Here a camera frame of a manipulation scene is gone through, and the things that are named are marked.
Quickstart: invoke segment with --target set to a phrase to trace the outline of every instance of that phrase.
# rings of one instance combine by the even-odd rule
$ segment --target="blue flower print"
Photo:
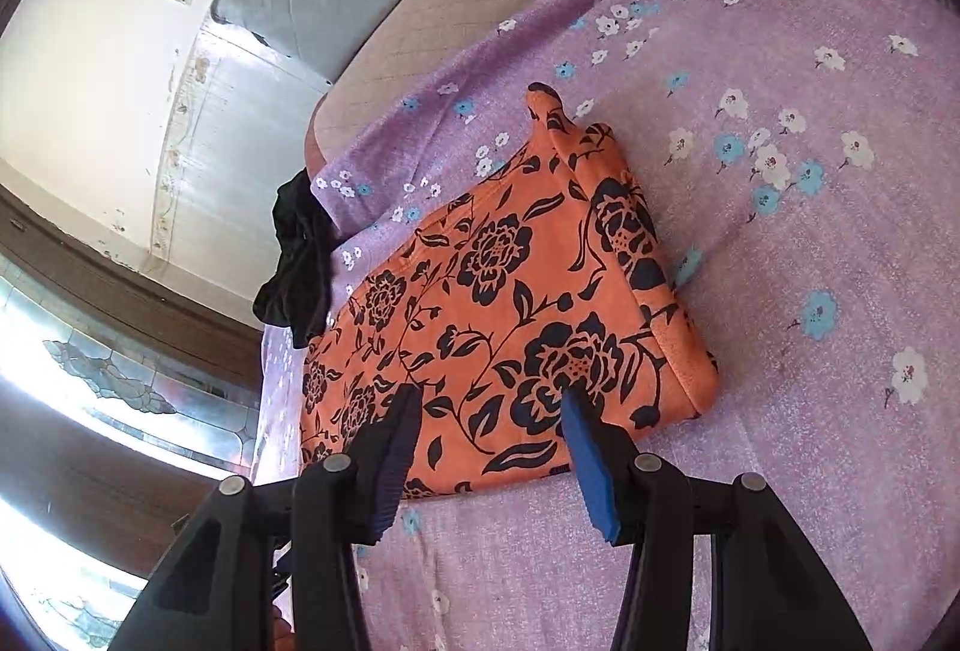
[[[453,111],[462,118],[469,117],[473,114],[473,101],[470,98],[462,98],[454,104]]]
[[[797,187],[808,196],[816,196],[824,187],[824,168],[816,161],[803,161]]]
[[[744,154],[745,149],[743,148],[743,142],[733,136],[731,133],[720,134],[716,139],[713,140],[713,151],[716,153],[716,156],[720,159],[720,168],[717,170],[717,173],[723,172],[723,169],[727,168],[728,164],[736,161],[741,155]]]
[[[667,96],[673,96],[680,88],[684,87],[688,82],[690,82],[690,74],[687,72],[675,72],[671,74],[666,79],[667,90],[670,91],[667,93]]]
[[[787,328],[800,326],[803,334],[821,341],[836,327],[837,302],[830,291],[811,291],[806,298],[800,320],[794,320]]]
[[[557,75],[558,79],[570,79],[575,71],[577,71],[577,67],[568,60],[553,67],[553,73]]]
[[[400,521],[403,523],[403,533],[408,536],[414,536],[419,532],[419,513],[416,510],[407,508],[400,514]]]
[[[747,220],[748,224],[752,223],[757,215],[773,215],[779,205],[779,193],[776,188],[762,185],[754,189],[751,200],[754,203],[754,211],[750,220]]]
[[[677,288],[683,288],[683,286],[688,283],[690,277],[693,277],[697,269],[699,269],[700,262],[703,258],[703,253],[697,250],[697,248],[691,247],[686,252],[683,260],[680,261],[677,267],[677,272],[673,275],[673,280]]]

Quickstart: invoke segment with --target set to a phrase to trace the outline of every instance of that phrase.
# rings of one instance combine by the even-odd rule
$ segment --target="orange floral cloth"
[[[581,130],[534,83],[529,142],[416,229],[311,341],[304,462],[343,450],[415,384],[411,497],[568,469],[560,394],[637,437],[712,404],[717,372],[667,282],[611,130]]]

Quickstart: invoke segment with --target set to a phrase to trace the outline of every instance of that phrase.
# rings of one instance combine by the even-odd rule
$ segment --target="bed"
[[[613,127],[720,365],[715,408],[646,448],[714,480],[763,473],[874,648],[919,649],[960,587],[952,12],[935,0],[430,4],[401,2],[312,122],[326,159],[314,193],[361,250],[349,269],[335,257],[333,312],[437,203],[430,187],[451,200],[490,171],[491,151],[517,150],[522,90],[547,82],[568,116]],[[331,183],[347,178],[376,187],[346,197]],[[267,328],[258,482],[301,466],[303,361]],[[603,544],[560,475],[411,501],[357,563],[375,648],[582,649],[608,646],[629,556]],[[708,594],[701,548],[693,649],[707,648]]]

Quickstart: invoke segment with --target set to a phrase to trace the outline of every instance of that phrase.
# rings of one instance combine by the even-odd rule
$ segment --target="white wall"
[[[211,1],[23,0],[0,39],[0,178],[136,269],[150,266],[164,135]],[[175,269],[167,277],[192,285]],[[218,309],[246,308],[224,295]]]

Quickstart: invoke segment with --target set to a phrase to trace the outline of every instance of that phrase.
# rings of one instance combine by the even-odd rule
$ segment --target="floral blanket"
[[[314,182],[350,239],[335,308],[421,215],[526,139],[517,85],[607,122],[722,385],[645,446],[764,474],[877,651],[918,649],[960,587],[960,20],[936,0],[540,0]],[[299,468],[301,366],[265,337],[258,479]],[[411,502],[358,552],[373,646],[610,645],[630,551],[572,476]],[[698,552],[691,648],[705,648]]]

